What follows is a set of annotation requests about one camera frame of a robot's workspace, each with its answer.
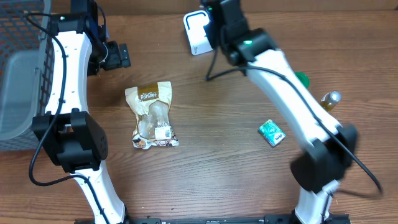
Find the brown white snack bag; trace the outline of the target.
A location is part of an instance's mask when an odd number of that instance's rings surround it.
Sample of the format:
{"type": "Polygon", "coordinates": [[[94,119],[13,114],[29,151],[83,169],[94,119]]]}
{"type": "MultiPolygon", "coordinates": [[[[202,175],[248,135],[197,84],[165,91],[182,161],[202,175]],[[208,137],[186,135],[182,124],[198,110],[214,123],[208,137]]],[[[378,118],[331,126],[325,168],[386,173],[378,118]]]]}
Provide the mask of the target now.
{"type": "Polygon", "coordinates": [[[169,121],[172,104],[170,82],[157,82],[125,89],[126,102],[136,116],[132,134],[135,148],[175,147],[179,141],[169,121]]]}

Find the green white yogurt cup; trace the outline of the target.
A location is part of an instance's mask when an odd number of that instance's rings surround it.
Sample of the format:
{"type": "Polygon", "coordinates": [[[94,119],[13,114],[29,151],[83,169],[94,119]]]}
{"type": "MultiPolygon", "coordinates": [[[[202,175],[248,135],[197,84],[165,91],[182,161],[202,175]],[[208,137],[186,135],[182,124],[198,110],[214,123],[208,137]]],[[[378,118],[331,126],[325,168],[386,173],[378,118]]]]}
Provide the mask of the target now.
{"type": "Polygon", "coordinates": [[[296,77],[300,80],[305,88],[310,86],[310,79],[303,72],[295,72],[296,77]]]}

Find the small teal white carton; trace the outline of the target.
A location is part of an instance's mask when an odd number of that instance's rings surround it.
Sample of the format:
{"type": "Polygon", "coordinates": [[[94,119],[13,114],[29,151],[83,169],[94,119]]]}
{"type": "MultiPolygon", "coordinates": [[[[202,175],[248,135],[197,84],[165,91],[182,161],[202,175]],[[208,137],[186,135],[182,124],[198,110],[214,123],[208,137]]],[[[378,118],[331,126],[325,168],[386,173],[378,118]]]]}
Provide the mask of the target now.
{"type": "Polygon", "coordinates": [[[259,127],[259,133],[272,147],[281,143],[286,137],[285,133],[271,119],[268,119],[259,127]]]}

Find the yellow liquid glass bottle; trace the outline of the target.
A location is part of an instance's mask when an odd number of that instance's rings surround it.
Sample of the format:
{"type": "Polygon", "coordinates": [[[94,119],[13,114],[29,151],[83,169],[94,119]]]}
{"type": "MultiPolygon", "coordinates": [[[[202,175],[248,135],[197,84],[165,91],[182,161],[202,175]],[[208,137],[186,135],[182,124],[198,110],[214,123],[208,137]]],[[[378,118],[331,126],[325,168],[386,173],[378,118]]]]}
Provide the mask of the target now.
{"type": "Polygon", "coordinates": [[[342,99],[339,91],[331,91],[327,93],[320,101],[320,105],[325,111],[330,112],[342,99]]]}

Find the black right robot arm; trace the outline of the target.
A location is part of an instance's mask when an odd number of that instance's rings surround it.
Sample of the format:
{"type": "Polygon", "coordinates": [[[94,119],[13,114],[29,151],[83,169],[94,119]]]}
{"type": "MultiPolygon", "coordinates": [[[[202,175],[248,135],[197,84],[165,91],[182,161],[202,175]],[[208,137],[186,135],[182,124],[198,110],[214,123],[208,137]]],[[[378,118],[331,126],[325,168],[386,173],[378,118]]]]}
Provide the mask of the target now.
{"type": "Polygon", "coordinates": [[[349,223],[348,215],[329,208],[346,169],[352,164],[357,131],[326,112],[297,78],[285,54],[261,28],[250,29],[239,1],[202,1],[210,17],[205,26],[212,47],[242,71],[273,102],[303,153],[290,170],[300,186],[291,215],[267,215],[266,223],[349,223]]]}

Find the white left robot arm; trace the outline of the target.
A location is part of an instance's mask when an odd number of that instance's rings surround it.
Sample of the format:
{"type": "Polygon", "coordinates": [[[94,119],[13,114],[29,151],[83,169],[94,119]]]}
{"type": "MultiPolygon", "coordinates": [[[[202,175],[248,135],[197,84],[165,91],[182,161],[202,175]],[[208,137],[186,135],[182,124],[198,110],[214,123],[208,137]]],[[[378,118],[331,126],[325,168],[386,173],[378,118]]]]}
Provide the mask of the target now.
{"type": "Polygon", "coordinates": [[[53,45],[52,89],[44,114],[32,120],[39,144],[29,179],[41,186],[75,179],[93,211],[93,223],[129,223],[106,167],[105,131],[88,111],[88,77],[131,65],[126,45],[108,39],[106,24],[98,20],[102,16],[103,9],[93,0],[72,1],[69,13],[47,15],[49,24],[41,30],[53,45]],[[47,183],[35,180],[34,164],[41,149],[66,177],[47,183]]]}

